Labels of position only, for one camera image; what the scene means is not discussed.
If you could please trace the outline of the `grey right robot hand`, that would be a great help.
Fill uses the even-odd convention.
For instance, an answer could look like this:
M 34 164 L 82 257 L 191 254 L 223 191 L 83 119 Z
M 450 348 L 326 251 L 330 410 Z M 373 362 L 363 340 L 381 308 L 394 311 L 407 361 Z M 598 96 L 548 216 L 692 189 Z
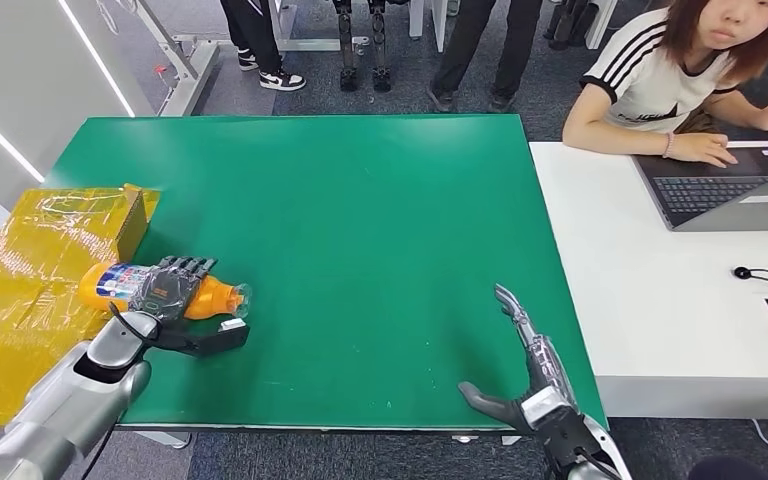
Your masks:
M 525 351 L 529 384 L 524 394 L 505 400 L 486 395 L 464 381 L 458 384 L 458 390 L 467 404 L 521 433 L 536 432 L 562 413 L 578 415 L 580 409 L 569 378 L 550 338 L 537 332 L 525 308 L 510 290 L 496 284 L 494 295 L 514 325 Z

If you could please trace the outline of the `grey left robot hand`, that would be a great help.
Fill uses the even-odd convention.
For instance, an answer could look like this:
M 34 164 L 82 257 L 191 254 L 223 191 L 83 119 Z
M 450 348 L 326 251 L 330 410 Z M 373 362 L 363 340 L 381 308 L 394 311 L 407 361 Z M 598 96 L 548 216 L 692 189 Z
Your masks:
M 164 257 L 149 268 L 127 301 L 128 310 L 146 313 L 166 326 L 216 315 L 211 300 L 198 300 L 202 283 L 216 263 L 208 257 Z

